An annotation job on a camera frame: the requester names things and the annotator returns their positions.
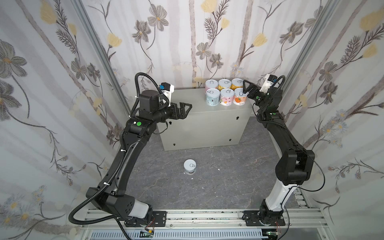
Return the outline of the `blue label can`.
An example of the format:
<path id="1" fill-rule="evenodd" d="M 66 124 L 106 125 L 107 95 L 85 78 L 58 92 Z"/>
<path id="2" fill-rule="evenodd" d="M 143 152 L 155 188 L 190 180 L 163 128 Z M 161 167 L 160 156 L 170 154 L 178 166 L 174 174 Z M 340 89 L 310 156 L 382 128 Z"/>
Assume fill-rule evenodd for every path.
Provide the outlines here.
<path id="1" fill-rule="evenodd" d="M 218 89 L 208 89 L 206 91 L 206 104 L 208 106 L 214 107 L 219 104 L 221 92 Z"/>
<path id="2" fill-rule="evenodd" d="M 188 159 L 184 162 L 185 174 L 192 175 L 196 172 L 197 163 L 193 159 Z"/>

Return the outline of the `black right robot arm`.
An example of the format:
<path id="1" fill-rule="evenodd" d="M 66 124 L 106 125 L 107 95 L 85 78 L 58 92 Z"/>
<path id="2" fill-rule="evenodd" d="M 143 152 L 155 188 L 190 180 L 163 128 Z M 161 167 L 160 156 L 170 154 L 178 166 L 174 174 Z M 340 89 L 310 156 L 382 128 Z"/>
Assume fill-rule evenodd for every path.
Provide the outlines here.
<path id="1" fill-rule="evenodd" d="M 316 164 L 315 153 L 306 150 L 288 129 L 282 114 L 278 111 L 282 100 L 282 84 L 286 77 L 267 75 L 262 86 L 243 81 L 243 92 L 254 101 L 259 110 L 256 118 L 273 136 L 282 156 L 275 167 L 276 183 L 269 196 L 262 201 L 256 219 L 264 226 L 277 224 L 283 218 L 285 203 L 294 189 L 311 177 Z"/>

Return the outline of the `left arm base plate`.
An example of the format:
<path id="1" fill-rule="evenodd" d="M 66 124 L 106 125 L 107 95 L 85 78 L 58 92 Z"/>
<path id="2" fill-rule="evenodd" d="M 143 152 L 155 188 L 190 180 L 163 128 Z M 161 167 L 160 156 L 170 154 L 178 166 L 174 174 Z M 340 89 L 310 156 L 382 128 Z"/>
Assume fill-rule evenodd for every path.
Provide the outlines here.
<path id="1" fill-rule="evenodd" d="M 165 227 L 167 220 L 167 211 L 149 211 L 145 218 L 140 219 L 132 217 L 131 219 L 124 222 L 126 227 Z"/>

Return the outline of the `grey metal cabinet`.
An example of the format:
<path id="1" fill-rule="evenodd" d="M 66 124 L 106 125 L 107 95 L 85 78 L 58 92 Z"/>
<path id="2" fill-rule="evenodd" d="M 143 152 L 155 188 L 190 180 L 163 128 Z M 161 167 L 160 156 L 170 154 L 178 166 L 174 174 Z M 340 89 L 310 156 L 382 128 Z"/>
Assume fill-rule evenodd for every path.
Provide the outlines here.
<path id="1" fill-rule="evenodd" d="M 184 120 L 158 124 L 165 151 L 237 145 L 252 111 L 250 101 L 242 106 L 208 106 L 204 89 L 175 90 L 172 102 L 193 107 Z"/>

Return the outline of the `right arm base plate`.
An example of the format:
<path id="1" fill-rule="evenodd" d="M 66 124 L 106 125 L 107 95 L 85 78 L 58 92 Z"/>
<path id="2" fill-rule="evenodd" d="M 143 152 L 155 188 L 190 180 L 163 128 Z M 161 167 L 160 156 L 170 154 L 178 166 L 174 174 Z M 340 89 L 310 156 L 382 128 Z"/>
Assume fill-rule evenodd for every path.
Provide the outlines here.
<path id="1" fill-rule="evenodd" d="M 245 221 L 247 227 L 283 227 L 286 222 L 283 217 L 283 211 L 266 212 L 256 211 L 244 211 L 242 220 Z"/>

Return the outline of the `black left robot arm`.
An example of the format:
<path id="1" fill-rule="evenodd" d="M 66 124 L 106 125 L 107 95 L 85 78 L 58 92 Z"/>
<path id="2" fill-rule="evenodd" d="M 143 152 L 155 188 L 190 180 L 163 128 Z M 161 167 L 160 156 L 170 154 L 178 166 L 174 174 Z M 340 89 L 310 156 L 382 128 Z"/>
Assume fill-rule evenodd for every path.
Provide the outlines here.
<path id="1" fill-rule="evenodd" d="M 120 133 L 120 149 L 98 186 L 89 188 L 86 200 L 69 214 L 68 220 L 72 224 L 92 225 L 114 219 L 118 222 L 136 220 L 140 225 L 150 225 L 153 221 L 152 206 L 126 194 L 130 175 L 157 124 L 166 123 L 167 120 L 183 120 L 193 106 L 172 103 L 171 97 L 166 94 L 171 91 L 171 85 L 158 85 L 148 74 L 137 73 L 135 85 L 137 98 L 129 120 Z M 75 214 L 89 203 L 108 213 L 108 216 L 96 220 L 77 220 Z"/>

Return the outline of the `pink label can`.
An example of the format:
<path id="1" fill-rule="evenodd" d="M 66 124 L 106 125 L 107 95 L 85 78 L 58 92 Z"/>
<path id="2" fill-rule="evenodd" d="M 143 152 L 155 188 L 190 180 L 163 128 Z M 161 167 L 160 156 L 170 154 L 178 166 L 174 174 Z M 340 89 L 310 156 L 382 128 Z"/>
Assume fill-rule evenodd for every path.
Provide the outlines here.
<path id="1" fill-rule="evenodd" d="M 223 106 L 230 106 L 233 102 L 234 96 L 234 90 L 229 88 L 222 89 L 220 95 L 220 104 Z"/>

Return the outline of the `orange persimmon label can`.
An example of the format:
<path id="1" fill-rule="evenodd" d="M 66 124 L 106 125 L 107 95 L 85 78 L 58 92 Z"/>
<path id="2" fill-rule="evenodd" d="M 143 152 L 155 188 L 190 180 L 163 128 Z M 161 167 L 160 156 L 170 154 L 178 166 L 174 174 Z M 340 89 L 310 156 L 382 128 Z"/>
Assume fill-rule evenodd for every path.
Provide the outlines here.
<path id="1" fill-rule="evenodd" d="M 245 94 L 243 92 L 243 88 L 236 88 L 234 90 L 233 104 L 235 104 L 237 106 L 245 105 L 245 103 L 246 103 L 246 101 L 248 99 L 247 96 L 248 96 L 248 94 Z"/>

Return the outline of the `yellow white label can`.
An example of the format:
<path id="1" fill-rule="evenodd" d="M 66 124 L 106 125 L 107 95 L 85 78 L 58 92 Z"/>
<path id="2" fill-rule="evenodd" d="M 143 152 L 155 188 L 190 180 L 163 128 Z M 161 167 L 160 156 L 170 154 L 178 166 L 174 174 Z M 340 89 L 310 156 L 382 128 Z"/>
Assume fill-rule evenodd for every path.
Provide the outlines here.
<path id="1" fill-rule="evenodd" d="M 221 79 L 219 80 L 218 90 L 221 91 L 223 89 L 230 89 L 232 86 L 232 81 L 228 79 Z"/>

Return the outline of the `purple label can front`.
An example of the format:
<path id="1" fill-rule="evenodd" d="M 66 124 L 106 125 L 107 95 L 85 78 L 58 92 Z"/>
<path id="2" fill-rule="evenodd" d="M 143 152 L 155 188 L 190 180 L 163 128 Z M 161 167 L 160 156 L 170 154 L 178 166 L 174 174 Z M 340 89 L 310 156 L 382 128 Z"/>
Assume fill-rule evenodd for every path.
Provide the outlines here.
<path id="1" fill-rule="evenodd" d="M 205 82 L 205 91 L 208 89 L 217 89 L 219 86 L 219 82 L 216 80 L 207 80 Z"/>

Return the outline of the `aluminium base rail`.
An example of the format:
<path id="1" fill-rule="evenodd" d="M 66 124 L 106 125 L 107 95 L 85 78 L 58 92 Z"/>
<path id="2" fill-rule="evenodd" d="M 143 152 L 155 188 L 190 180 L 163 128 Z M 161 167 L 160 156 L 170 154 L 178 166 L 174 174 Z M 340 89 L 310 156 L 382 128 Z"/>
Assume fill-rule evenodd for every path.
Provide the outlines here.
<path id="1" fill-rule="evenodd" d="M 164 210 L 154 214 L 155 229 L 327 228 L 319 209 L 288 209 L 277 224 L 263 225 L 256 210 Z"/>

